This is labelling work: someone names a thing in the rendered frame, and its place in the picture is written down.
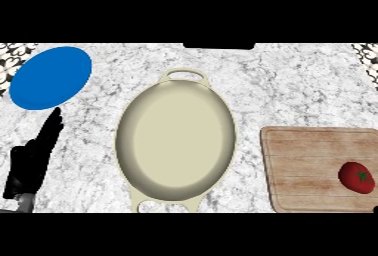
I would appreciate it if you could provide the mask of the cream oval pot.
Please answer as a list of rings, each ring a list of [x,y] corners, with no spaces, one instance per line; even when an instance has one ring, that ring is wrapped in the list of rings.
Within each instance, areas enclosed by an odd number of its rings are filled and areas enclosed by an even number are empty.
[[[163,73],[119,118],[115,153],[132,210],[156,200],[194,211],[231,162],[236,129],[228,107],[208,80],[174,79],[178,71]]]

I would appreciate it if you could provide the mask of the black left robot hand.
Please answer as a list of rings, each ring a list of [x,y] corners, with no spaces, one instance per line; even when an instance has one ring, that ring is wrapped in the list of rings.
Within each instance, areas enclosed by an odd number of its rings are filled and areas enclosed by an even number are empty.
[[[60,108],[56,107],[36,137],[23,146],[14,146],[10,150],[10,171],[3,192],[4,199],[13,199],[25,193],[36,193],[62,129]]]

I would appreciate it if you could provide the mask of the red tomato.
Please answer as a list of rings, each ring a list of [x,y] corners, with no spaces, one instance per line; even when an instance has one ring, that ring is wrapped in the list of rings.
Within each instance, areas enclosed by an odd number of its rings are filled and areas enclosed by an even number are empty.
[[[344,187],[360,194],[369,194],[375,189],[372,174],[357,162],[347,162],[341,166],[338,179]]]

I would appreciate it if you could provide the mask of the wooden cutting board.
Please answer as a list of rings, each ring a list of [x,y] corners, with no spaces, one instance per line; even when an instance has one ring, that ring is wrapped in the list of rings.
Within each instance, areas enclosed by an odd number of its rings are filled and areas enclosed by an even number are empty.
[[[378,130],[267,126],[259,131],[268,197],[283,213],[369,213],[378,206]],[[361,164],[375,180],[360,194],[341,184],[341,166]]]

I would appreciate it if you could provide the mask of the blue oval plate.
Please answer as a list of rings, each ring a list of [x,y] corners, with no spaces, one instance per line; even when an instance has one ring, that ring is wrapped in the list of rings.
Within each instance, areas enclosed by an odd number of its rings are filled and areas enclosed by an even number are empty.
[[[38,53],[19,68],[10,82],[13,103],[26,110],[48,109],[69,100],[91,74],[91,59],[76,47]]]

